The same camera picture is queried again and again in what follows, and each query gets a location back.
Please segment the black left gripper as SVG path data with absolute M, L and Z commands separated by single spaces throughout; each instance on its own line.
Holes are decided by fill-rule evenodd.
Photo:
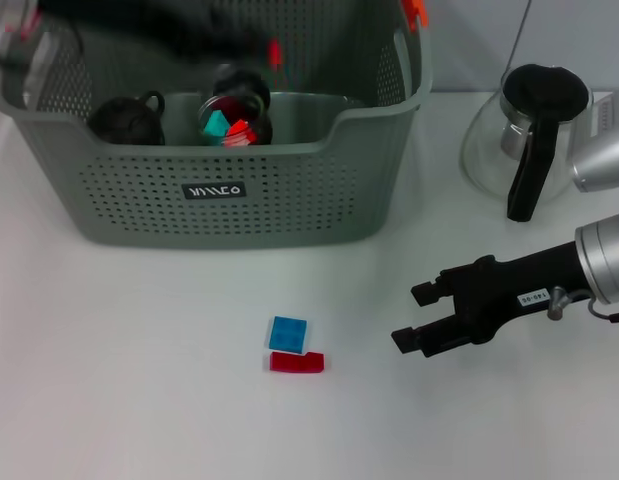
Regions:
M 207 1 L 175 8 L 162 1 L 40 1 L 45 14 L 161 47 L 199 63 L 262 59 L 262 30 Z

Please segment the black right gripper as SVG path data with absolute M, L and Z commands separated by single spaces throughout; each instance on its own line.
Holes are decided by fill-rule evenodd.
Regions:
M 420 307 L 453 297 L 455 314 L 396 330 L 391 338 L 402 354 L 421 352 L 426 358 L 469 343 L 487 343 L 509 321 L 548 306 L 546 300 L 533 304 L 521 301 L 521 296 L 556 286 L 588 287 L 574 242 L 505 262 L 484 256 L 442 271 L 433 282 L 413 286 L 410 292 Z

